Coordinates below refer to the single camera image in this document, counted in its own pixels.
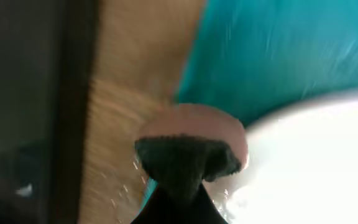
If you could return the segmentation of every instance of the wooden surface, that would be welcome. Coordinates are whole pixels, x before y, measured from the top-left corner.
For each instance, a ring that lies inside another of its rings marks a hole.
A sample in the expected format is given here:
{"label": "wooden surface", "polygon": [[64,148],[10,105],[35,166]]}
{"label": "wooden surface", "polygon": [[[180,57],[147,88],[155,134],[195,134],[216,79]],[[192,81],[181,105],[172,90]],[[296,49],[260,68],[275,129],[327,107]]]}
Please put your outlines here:
{"label": "wooden surface", "polygon": [[135,161],[134,136],[171,103],[203,5],[102,1],[79,223],[130,223],[139,211],[147,177]]}

